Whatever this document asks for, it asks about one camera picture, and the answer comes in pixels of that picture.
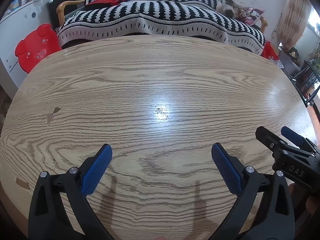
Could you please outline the black plant stand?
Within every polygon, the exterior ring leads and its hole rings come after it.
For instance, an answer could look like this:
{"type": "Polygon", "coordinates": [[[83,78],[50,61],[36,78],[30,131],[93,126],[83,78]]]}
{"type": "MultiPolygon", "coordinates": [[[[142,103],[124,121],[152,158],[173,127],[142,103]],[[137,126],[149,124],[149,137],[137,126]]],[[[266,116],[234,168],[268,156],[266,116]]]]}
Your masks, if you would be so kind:
{"type": "Polygon", "coordinates": [[[319,92],[319,55],[304,60],[301,70],[293,80],[304,105],[313,105],[319,92]]]}

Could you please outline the red bag on floor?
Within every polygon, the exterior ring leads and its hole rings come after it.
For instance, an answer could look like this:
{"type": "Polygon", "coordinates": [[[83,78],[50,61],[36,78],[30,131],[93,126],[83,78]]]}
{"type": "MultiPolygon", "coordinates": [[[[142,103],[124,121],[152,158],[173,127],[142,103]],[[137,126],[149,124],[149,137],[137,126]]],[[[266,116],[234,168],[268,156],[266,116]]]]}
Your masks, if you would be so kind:
{"type": "Polygon", "coordinates": [[[279,49],[277,46],[274,46],[270,41],[266,41],[264,45],[262,57],[269,60],[279,60],[279,49]]]}

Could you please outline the beige curtain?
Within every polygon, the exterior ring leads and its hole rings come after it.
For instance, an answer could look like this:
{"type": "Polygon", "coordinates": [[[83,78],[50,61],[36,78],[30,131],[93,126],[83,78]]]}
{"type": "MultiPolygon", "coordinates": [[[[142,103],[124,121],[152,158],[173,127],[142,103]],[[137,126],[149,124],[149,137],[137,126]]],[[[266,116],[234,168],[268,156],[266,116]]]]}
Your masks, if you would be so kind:
{"type": "Polygon", "coordinates": [[[311,7],[309,0],[287,0],[277,29],[277,37],[284,50],[290,50],[303,35],[311,7]]]}

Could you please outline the black white striped blanket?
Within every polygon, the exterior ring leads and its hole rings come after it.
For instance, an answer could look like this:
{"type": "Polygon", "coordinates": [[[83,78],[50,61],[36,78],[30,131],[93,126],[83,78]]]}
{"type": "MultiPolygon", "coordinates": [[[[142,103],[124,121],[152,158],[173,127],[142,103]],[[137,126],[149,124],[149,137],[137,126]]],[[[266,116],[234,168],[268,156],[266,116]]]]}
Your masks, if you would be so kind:
{"type": "MultiPolygon", "coordinates": [[[[97,0],[85,0],[91,5],[97,0]]],[[[99,9],[82,9],[65,20],[57,38],[62,47],[133,34],[200,37],[261,55],[263,33],[217,11],[218,0],[113,0],[99,9]]]]}

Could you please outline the red pig-shaped stool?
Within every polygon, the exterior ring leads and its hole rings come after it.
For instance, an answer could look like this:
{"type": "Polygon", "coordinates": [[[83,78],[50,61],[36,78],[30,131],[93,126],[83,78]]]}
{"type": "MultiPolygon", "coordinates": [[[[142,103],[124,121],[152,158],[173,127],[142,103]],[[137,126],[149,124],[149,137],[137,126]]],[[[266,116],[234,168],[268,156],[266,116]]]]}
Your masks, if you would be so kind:
{"type": "Polygon", "coordinates": [[[45,23],[18,43],[15,56],[22,70],[29,74],[45,57],[61,50],[56,32],[45,23]]]}

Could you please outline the white cabinet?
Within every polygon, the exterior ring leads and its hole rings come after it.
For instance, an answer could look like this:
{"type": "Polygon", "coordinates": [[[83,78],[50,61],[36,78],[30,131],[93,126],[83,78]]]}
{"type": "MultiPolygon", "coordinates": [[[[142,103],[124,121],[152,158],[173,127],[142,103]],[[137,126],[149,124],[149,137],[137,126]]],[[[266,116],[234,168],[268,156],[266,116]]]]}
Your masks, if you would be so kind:
{"type": "Polygon", "coordinates": [[[15,48],[39,25],[50,23],[48,0],[33,0],[1,19],[1,87],[13,98],[27,76],[15,56],[15,48]]]}

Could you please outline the red cloth on sofa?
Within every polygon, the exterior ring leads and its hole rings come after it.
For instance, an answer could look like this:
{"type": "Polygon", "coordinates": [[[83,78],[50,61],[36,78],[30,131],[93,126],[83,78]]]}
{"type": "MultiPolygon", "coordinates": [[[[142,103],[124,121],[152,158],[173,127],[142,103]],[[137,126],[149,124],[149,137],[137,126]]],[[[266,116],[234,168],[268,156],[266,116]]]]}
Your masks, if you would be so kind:
{"type": "Polygon", "coordinates": [[[111,7],[126,1],[129,0],[94,0],[86,4],[85,7],[111,7]]]}

